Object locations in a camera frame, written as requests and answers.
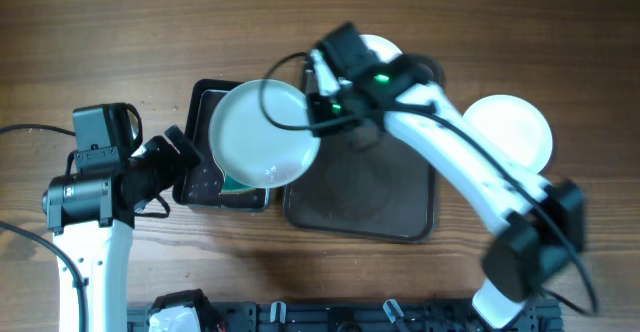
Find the white plate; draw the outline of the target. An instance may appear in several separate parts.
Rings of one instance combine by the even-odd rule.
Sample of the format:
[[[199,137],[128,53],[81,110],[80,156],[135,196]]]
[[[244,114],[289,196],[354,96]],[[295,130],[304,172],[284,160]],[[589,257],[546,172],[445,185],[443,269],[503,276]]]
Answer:
[[[360,38],[366,47],[385,63],[391,62],[402,54],[402,51],[391,41],[377,35],[361,34]]]
[[[553,134],[543,114],[512,95],[491,95],[473,103],[463,119],[485,138],[533,173],[540,173],[553,153]]]
[[[306,99],[296,87],[277,80],[253,80],[235,87],[215,108],[209,145],[216,164],[238,182],[255,188],[284,186],[313,164],[320,140],[309,131],[287,131],[263,115],[259,88],[269,115],[285,125],[307,125]]]

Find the green yellow sponge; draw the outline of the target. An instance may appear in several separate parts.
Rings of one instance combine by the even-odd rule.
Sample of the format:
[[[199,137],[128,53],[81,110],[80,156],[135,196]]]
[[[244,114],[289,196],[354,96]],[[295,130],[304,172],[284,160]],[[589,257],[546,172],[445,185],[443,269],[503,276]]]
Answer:
[[[235,180],[227,172],[222,172],[223,183],[220,190],[222,195],[226,194],[244,194],[255,190],[255,187],[247,186]]]

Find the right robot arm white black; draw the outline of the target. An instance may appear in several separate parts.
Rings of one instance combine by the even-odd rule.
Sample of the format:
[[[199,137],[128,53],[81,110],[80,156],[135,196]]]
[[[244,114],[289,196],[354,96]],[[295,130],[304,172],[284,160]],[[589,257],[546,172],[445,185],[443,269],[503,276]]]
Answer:
[[[485,282],[472,298],[485,324],[510,325],[569,263],[590,280],[580,257],[586,238],[580,188],[571,180],[551,184],[468,125],[446,97],[435,59],[400,54],[385,62],[367,49],[314,48],[307,60],[319,87],[310,101],[314,135],[374,121],[447,179],[494,235],[481,262]]]

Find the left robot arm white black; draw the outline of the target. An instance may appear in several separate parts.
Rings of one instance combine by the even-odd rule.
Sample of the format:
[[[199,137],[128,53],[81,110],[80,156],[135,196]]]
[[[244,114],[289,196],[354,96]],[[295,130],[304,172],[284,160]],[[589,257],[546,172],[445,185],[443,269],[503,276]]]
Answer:
[[[132,155],[123,146],[79,152],[54,178],[42,204],[58,258],[62,331],[124,331],[127,273],[135,220],[181,180],[201,155],[177,127]]]

